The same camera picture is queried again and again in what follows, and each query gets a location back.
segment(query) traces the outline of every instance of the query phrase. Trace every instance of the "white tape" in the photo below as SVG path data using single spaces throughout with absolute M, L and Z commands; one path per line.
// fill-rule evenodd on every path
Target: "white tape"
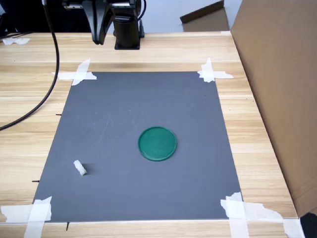
M 231 74 L 225 71 L 214 71 L 211 65 L 211 59 L 207 59 L 207 63 L 202 64 L 202 70 L 197 72 L 199 78 L 204 78 L 204 82 L 210 83 L 214 81 L 215 78 L 233 78 Z
M 44 222 L 51 220 L 51 199 L 36 199 L 31 205 L 2 206 L 1 212 L 7 223 L 27 223 L 24 238 L 41 238 Z
M 232 238 L 249 238 L 248 224 L 240 192 L 234 193 L 226 200 L 221 200 L 220 204 L 226 211 L 229 218 Z
M 84 174 L 87 173 L 84 166 L 79 162 L 79 160 L 75 160 L 74 165 L 75 165 L 76 169 L 79 171 L 81 176 L 83 176 Z
M 231 35 L 231 31 L 220 31 L 223 35 Z
M 6 46 L 12 45 L 13 43 L 24 45 L 30 41 L 29 38 L 6 38 L 2 40 Z
M 65 72 L 65 73 L 58 73 L 58 77 L 60 80 L 70 80 L 73 79 L 72 86 L 79 84 L 83 80 L 96 80 L 97 77 L 93 75 L 91 72 L 88 71 L 88 67 L 90 64 L 90 59 L 82 62 L 78 67 L 76 72 Z
M 221 200 L 220 204 L 229 218 L 232 237 L 249 237 L 249 233 L 245 231 L 247 221 L 283 223 L 285 234 L 289 238 L 305 237 L 299 219 L 283 219 L 281 214 L 264 208 L 263 204 L 242 202 L 241 193 L 226 197 L 226 200 Z
M 27 223 L 32 211 L 33 206 L 39 206 L 41 204 L 47 204 L 51 202 L 49 197 L 45 200 L 35 200 L 34 204 L 20 205 L 20 206 L 1 206 L 1 213 L 6 217 L 6 223 Z M 45 217 L 45 221 L 51 220 L 51 207 Z

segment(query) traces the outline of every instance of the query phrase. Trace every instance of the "white wall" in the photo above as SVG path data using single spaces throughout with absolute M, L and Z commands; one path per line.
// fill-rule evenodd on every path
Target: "white wall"
M 3 13 L 4 13 L 4 10 L 3 10 L 3 8 L 2 8 L 2 6 L 0 4 L 0 15 L 2 15 Z

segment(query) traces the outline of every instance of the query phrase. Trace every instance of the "green plastic lid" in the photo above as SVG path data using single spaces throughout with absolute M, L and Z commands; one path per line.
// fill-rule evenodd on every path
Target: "green plastic lid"
M 151 161 L 162 161 L 169 158 L 176 150 L 176 136 L 172 131 L 161 126 L 153 126 L 139 137 L 141 154 Z

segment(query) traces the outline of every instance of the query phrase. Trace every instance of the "small white block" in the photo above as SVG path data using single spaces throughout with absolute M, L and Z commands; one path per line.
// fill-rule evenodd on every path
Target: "small white block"
M 85 173 L 87 173 L 87 171 L 85 170 L 83 165 L 79 162 L 79 160 L 75 160 L 74 165 L 75 165 L 76 169 L 79 171 L 81 176 L 84 175 Z

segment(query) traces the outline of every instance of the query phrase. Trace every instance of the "wooden table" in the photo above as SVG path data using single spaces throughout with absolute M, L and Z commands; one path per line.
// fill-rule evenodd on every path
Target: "wooden table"
M 50 34 L 28 35 L 26 45 L 0 43 L 0 125 L 40 102 L 55 71 Z M 90 34 L 57 34 L 60 71 L 76 71 L 91 59 L 89 71 L 199 71 L 211 58 L 221 108 L 245 202 L 262 203 L 284 218 L 297 217 L 228 32 L 147 34 L 139 51 L 114 50 L 115 38 L 96 46 Z M 31 204 L 48 156 L 71 81 L 58 80 L 45 104 L 30 118 L 0 132 L 0 205 Z M 5 216 L 0 214 L 0 222 Z M 23 237 L 26 225 L 1 225 L 0 237 Z M 250 237 L 286 237 L 282 224 L 248 222 Z M 228 220 L 46 223 L 42 237 L 231 237 Z

